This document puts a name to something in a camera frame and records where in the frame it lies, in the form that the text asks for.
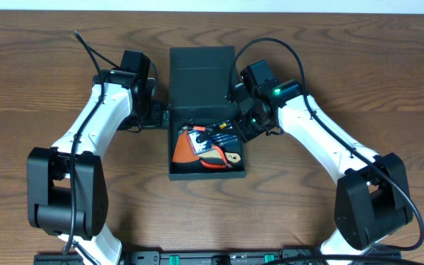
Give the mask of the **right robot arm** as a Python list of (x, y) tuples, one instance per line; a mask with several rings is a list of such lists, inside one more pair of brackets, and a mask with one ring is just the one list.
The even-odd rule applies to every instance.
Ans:
[(281, 82), (265, 60), (247, 66), (231, 96), (240, 108), (233, 125), (243, 142), (278, 127), (297, 139), (336, 184), (336, 231), (323, 255), (390, 255), (381, 240), (413, 219), (404, 162), (380, 156), (347, 134), (302, 92), (296, 80)]

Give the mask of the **black yellow screwdriver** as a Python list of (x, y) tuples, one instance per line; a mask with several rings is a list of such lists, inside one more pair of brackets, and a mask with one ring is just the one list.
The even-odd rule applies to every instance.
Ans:
[(233, 130), (233, 125), (230, 120), (225, 120), (214, 124), (209, 124), (205, 128), (207, 131)]

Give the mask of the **orange scraper with beige handle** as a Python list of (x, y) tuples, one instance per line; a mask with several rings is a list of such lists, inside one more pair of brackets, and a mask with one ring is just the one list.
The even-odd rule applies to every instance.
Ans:
[[(172, 156), (173, 163), (192, 163), (195, 161), (199, 162), (199, 157), (198, 155), (193, 154), (186, 135), (187, 133), (184, 132), (177, 140), (177, 144)], [(232, 152), (225, 152), (225, 153), (228, 160), (232, 163), (232, 166), (236, 165), (238, 162), (241, 161), (241, 156), (238, 153), (232, 153)]]

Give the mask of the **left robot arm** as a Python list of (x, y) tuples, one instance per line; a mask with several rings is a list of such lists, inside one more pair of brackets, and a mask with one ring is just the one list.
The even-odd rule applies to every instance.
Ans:
[(120, 65), (93, 77), (90, 98), (70, 129), (27, 158), (27, 213), (32, 227), (64, 240), (83, 264), (127, 264), (122, 242), (106, 224), (108, 194), (102, 160), (117, 131), (165, 130), (169, 110), (152, 97), (154, 68), (127, 50)]

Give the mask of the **red handled cutting pliers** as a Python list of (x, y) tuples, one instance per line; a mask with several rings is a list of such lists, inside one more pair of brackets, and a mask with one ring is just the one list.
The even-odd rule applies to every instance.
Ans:
[[(231, 169), (232, 163), (228, 160), (226, 153), (217, 145), (212, 145), (212, 150), (198, 155), (199, 162), (206, 169)], [(209, 160), (216, 160), (220, 163), (211, 163)]]

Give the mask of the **small claw hammer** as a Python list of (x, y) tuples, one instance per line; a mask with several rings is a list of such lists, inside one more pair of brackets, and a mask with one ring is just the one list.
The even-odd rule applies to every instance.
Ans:
[(212, 131), (212, 129), (210, 127), (195, 125), (194, 120), (189, 119), (187, 122), (185, 122), (184, 124), (182, 124), (180, 126), (178, 133), (180, 135), (182, 135), (184, 132), (188, 132), (188, 131), (191, 131), (191, 130), (200, 131), (200, 132), (211, 132)]

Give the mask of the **blue precision screwdriver set case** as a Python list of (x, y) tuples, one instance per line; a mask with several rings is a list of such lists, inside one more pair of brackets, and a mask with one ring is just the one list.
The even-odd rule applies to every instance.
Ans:
[(196, 130), (189, 131), (186, 136), (194, 155), (209, 152), (213, 149), (213, 146), (224, 147), (236, 144), (239, 141), (236, 135), (223, 133), (210, 135)]

